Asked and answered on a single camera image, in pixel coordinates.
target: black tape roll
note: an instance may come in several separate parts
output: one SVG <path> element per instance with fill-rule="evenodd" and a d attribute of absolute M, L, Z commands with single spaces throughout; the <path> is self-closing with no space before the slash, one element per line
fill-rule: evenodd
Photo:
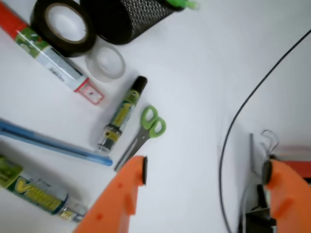
<path fill-rule="evenodd" d="M 48 13 L 55 6 L 67 7 L 81 17 L 86 27 L 86 34 L 82 39 L 77 41 L 66 39 L 53 28 L 48 19 Z M 37 0 L 31 15 L 31 27 L 65 57 L 82 55 L 94 46 L 96 40 L 96 33 L 91 18 L 73 0 Z"/>

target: mesh pen holder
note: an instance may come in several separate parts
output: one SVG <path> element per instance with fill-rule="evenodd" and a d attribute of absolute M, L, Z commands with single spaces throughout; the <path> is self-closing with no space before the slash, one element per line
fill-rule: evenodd
<path fill-rule="evenodd" d="M 166 0 L 81 0 L 97 34 L 115 45 L 127 44 L 183 7 Z"/>

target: green label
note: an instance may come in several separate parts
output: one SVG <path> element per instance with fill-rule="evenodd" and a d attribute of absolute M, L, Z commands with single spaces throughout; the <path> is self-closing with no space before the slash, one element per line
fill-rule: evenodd
<path fill-rule="evenodd" d="M 132 103 L 133 105 L 136 106 L 138 100 L 140 98 L 140 94 L 137 92 L 137 91 L 134 91 L 134 90 L 130 90 L 125 98 L 124 98 L 124 101 L 127 101 L 127 102 L 130 102 Z"/>
<path fill-rule="evenodd" d="M 19 176 L 23 168 L 0 155 L 0 186 L 8 187 Z"/>
<path fill-rule="evenodd" d="M 33 58 L 36 58 L 47 46 L 50 46 L 29 27 L 20 31 L 16 36 L 15 41 Z"/>
<path fill-rule="evenodd" d="M 139 97 L 140 94 L 137 91 L 130 90 L 111 119 L 110 124 L 116 126 L 122 132 L 139 100 Z"/>
<path fill-rule="evenodd" d="M 22 176 L 19 176 L 7 189 L 53 215 L 59 212 L 66 202 L 48 194 Z"/>

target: black cable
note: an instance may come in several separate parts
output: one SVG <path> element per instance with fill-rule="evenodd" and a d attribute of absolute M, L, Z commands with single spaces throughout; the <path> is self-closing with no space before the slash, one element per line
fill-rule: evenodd
<path fill-rule="evenodd" d="M 254 95 L 254 93 L 258 90 L 258 88 L 263 84 L 264 81 L 266 81 L 266 79 L 270 76 L 270 74 L 275 70 L 275 68 L 285 59 L 285 57 L 287 57 L 288 54 L 290 54 L 309 34 L 311 33 L 311 30 L 309 30 L 300 40 L 298 40 L 279 60 L 278 62 L 272 67 L 272 69 L 266 74 L 266 76 L 264 76 L 264 78 L 260 81 L 260 83 L 255 87 L 255 89 L 251 92 L 251 94 L 247 97 L 247 99 L 244 101 L 244 103 L 241 105 L 241 107 L 239 108 L 239 110 L 237 111 L 237 113 L 235 114 L 235 116 L 233 117 L 230 126 L 228 128 L 227 134 L 225 136 L 225 140 L 224 140 L 224 145 L 222 148 L 222 153 L 220 156 L 220 162 L 219 162 L 219 170 L 218 170 L 218 179 L 219 179 L 219 201 L 220 201 L 220 207 L 221 207 L 221 211 L 223 214 L 223 218 L 224 218 L 224 222 L 225 222 L 225 226 L 227 228 L 228 233 L 232 233 L 232 230 L 229 226 L 229 222 L 227 219 L 227 215 L 225 213 L 225 206 L 224 206 L 224 198 L 223 198 L 223 188 L 222 188 L 222 169 L 223 169 L 223 160 L 224 160 L 224 155 L 225 155 L 225 148 L 228 142 L 228 138 L 230 136 L 232 127 L 235 123 L 235 121 L 237 120 L 239 114 L 241 113 L 241 111 L 243 110 L 243 108 L 245 107 L 245 105 L 248 103 L 248 101 L 252 98 L 252 96 Z"/>

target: marker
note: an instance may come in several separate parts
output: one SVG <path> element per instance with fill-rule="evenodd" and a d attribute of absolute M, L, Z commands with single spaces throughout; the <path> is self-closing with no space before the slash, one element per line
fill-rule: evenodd
<path fill-rule="evenodd" d="M 137 77 L 131 89 L 127 92 L 123 101 L 119 105 L 110 123 L 104 127 L 103 136 L 98 143 L 98 150 L 100 152 L 107 154 L 112 151 L 116 142 L 122 135 L 147 82 L 147 78 L 142 76 Z"/>

